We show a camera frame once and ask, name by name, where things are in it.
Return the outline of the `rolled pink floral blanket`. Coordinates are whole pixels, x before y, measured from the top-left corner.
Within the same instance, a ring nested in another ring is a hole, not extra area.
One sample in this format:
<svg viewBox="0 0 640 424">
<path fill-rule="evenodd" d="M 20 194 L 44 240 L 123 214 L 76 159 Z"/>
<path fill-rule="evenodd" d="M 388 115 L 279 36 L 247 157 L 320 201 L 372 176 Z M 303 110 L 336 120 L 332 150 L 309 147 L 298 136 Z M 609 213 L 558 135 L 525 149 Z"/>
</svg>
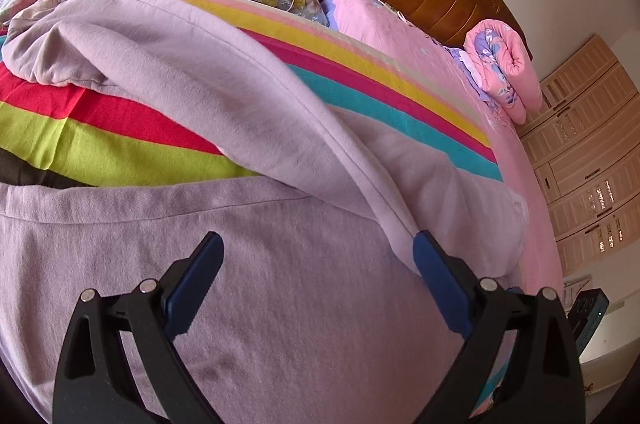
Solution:
<svg viewBox="0 0 640 424">
<path fill-rule="evenodd" d="M 504 110 L 516 125 L 526 122 L 544 104 L 533 62 L 521 36 L 505 22 L 481 20 L 464 39 L 480 89 Z"/>
</svg>

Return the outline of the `light wooden wardrobe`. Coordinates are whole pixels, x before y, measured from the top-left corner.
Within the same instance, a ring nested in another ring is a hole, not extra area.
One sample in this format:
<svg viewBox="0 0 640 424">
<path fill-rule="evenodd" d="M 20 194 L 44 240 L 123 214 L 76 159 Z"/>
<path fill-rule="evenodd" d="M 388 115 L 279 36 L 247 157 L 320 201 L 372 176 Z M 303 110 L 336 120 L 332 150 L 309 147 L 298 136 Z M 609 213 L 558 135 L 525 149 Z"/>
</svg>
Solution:
<svg viewBox="0 0 640 424">
<path fill-rule="evenodd" d="M 639 239 L 639 91 L 597 34 L 540 87 L 518 135 L 570 275 Z"/>
</svg>

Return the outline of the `lilac fleece pants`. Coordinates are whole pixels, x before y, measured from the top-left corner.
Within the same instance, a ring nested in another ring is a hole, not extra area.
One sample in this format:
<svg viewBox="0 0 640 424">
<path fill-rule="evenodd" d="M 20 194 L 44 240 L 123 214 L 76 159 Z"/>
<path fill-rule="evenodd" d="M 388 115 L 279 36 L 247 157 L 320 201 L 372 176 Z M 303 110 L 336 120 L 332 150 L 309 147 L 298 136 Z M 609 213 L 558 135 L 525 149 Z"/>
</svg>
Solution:
<svg viewBox="0 0 640 424">
<path fill-rule="evenodd" d="M 267 48 L 178 0 L 23 13 L 2 56 L 25 84 L 137 99 L 246 178 L 1 189 L 1 358 L 48 418 L 83 289 L 130 291 L 214 231 L 224 265 L 179 354 L 228 423 L 408 423 L 460 342 L 412 257 L 429 231 L 480 277 L 525 247 L 524 200 L 398 129 L 325 103 Z"/>
</svg>

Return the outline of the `pink bed sheet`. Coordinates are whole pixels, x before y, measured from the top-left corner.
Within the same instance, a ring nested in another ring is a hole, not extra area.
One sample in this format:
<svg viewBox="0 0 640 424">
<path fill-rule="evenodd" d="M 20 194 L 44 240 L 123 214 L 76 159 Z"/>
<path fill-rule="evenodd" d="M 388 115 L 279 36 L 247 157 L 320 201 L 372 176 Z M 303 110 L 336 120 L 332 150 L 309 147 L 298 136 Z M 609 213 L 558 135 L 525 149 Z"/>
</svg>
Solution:
<svg viewBox="0 0 640 424">
<path fill-rule="evenodd" d="M 521 258 L 525 290 L 560 291 L 563 273 L 546 199 L 510 118 L 488 106 L 474 90 L 466 70 L 440 44 L 380 0 L 323 0 L 331 29 L 392 59 L 425 91 L 472 118 L 488 137 L 503 181 L 528 205 L 528 229 Z"/>
</svg>

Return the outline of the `rainbow striped blanket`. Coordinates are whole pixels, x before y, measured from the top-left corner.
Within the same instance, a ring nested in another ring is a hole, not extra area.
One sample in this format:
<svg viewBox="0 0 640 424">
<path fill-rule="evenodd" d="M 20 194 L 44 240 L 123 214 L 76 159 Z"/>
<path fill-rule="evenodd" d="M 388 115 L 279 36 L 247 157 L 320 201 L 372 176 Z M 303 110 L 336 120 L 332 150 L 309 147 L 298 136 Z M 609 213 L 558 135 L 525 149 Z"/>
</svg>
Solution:
<svg viewBox="0 0 640 424">
<path fill-rule="evenodd" d="M 178 1 L 267 48 L 328 105 L 381 121 L 442 151 L 459 169 L 503 183 L 483 130 L 420 88 L 390 57 L 313 22 L 255 5 Z M 6 40 L 1 48 L 1 189 L 163 187 L 250 176 L 219 147 L 137 99 L 75 84 L 45 91 L 23 83 L 6 66 L 4 45 Z"/>
</svg>

